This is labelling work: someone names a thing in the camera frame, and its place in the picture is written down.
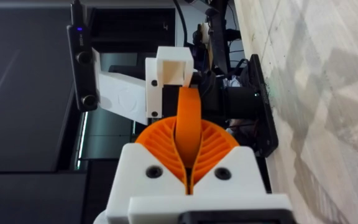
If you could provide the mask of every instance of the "black cable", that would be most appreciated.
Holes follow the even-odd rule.
[[[244,50],[235,50],[235,51],[232,51],[230,53],[236,53],[236,52],[243,52]]]
[[[239,65],[242,64],[242,63],[247,64],[247,61],[245,59],[242,59],[241,61],[231,60],[231,62],[239,62]]]
[[[178,0],[173,0],[173,3],[175,4],[175,7],[178,10],[179,17],[180,17],[180,20],[181,20],[181,25],[183,27],[183,34],[185,35],[184,38],[183,38],[183,46],[185,47],[187,45],[187,27],[186,27],[185,17],[183,16],[183,13],[182,13],[181,8],[179,6]]]
[[[227,4],[227,6],[229,6],[230,10],[231,10],[231,14],[233,15],[233,22],[234,22],[234,27],[237,30],[237,24],[236,24],[236,16],[234,15],[234,11],[233,8],[230,6],[230,4]]]
[[[239,128],[239,127],[246,127],[246,126],[254,126],[255,123],[251,123],[251,124],[239,124],[239,125],[232,125],[232,126],[229,126],[227,128]]]

